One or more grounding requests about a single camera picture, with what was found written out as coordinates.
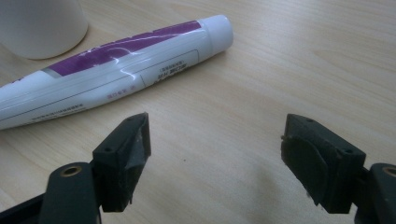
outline light wood surface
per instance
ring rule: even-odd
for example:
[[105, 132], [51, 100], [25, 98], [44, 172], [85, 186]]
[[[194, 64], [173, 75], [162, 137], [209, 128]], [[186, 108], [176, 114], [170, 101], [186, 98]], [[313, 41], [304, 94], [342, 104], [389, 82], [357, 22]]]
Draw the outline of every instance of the light wood surface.
[[396, 163], [396, 2], [80, 0], [90, 23], [67, 53], [32, 61], [0, 46], [0, 85], [85, 49], [217, 14], [230, 49], [114, 103], [0, 131], [0, 210], [47, 186], [125, 118], [149, 113], [152, 156], [121, 214], [104, 223], [353, 223], [306, 196], [280, 159], [286, 116], [315, 119]]

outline white toothpaste tube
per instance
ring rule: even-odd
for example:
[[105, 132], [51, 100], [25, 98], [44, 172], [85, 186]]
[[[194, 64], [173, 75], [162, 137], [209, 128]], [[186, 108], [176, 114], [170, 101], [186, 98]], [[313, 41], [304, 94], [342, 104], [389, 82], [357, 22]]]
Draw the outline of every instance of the white toothpaste tube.
[[225, 16], [169, 26], [86, 50], [0, 88], [0, 130], [59, 118], [140, 91], [226, 50]]

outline white cup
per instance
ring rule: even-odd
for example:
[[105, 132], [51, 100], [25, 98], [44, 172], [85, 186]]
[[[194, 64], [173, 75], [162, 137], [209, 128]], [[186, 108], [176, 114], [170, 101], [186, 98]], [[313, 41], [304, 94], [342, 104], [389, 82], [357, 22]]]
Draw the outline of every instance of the white cup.
[[87, 29], [78, 0], [0, 0], [0, 43], [24, 58], [62, 54]]

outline screw hole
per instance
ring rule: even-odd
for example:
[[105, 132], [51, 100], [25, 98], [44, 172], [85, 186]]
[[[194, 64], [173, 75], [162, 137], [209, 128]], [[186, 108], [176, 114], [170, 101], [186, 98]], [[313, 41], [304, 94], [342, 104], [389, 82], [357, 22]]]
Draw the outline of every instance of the screw hole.
[[347, 154], [352, 154], [353, 153], [352, 149], [345, 149], [344, 152], [347, 153]]
[[392, 167], [392, 166], [386, 166], [384, 168], [382, 168], [382, 170], [387, 174], [387, 175], [391, 175], [393, 177], [396, 177], [396, 168]]
[[61, 176], [69, 177], [72, 175], [76, 175], [79, 172], [81, 172], [81, 170], [82, 170], [81, 166], [70, 166], [61, 171]]

